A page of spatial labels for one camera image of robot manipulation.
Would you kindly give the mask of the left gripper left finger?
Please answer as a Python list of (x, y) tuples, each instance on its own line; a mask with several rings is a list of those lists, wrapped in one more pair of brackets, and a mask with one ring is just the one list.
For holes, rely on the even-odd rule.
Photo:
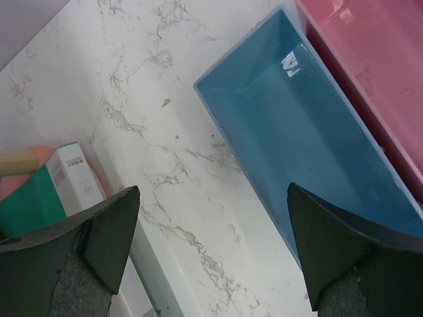
[(1, 241), (2, 316), (109, 316), (130, 253), (137, 186)]

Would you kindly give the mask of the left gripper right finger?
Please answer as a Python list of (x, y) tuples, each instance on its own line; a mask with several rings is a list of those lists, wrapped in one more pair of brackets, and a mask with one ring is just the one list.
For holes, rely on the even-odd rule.
[(318, 316), (421, 316), (422, 239), (341, 209), (291, 183), (288, 211)]

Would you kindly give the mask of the light blue bin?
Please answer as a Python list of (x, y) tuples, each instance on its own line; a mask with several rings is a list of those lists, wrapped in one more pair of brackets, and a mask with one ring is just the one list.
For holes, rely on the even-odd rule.
[(422, 210), (299, 24), (277, 6), (195, 83), (293, 257), (288, 187), (422, 236)]

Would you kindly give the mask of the pink bin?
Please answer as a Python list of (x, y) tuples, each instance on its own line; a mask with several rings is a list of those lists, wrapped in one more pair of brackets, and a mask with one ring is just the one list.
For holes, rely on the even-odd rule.
[(422, 199), (422, 2), (298, 1), (306, 35)]

